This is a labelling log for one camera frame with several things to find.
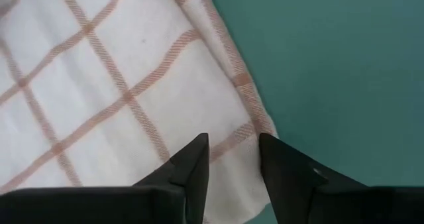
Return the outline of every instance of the teal background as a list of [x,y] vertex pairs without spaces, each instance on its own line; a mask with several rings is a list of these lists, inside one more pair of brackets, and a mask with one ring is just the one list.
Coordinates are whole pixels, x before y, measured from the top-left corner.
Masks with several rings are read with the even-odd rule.
[[424,0],[213,1],[282,140],[368,185],[424,185]]

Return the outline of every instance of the black pointed object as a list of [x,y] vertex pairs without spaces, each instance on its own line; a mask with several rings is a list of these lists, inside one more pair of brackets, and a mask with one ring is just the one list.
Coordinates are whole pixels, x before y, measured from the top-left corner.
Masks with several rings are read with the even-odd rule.
[[424,223],[424,188],[367,187],[268,134],[259,147],[278,223]]
[[190,223],[203,220],[209,141],[200,134],[132,187],[30,188],[0,196],[0,223]]

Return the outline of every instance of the white fabric with orange grid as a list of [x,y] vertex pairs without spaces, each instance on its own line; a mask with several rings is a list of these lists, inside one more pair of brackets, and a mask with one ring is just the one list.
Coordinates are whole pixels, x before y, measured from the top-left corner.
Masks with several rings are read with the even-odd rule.
[[209,133],[206,223],[269,202],[275,134],[210,0],[0,0],[0,193],[129,186]]

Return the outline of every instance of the towel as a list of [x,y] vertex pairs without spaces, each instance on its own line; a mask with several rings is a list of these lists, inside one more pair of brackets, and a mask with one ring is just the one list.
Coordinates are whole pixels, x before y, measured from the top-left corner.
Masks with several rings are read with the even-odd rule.
[[130,186],[209,133],[204,223],[269,197],[276,135],[211,0],[0,0],[0,193]]

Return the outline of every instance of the teal surface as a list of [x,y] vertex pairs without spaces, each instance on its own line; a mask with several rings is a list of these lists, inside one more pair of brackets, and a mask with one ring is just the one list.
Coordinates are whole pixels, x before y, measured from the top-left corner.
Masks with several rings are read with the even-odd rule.
[[424,0],[213,1],[282,140],[368,185],[424,185]]

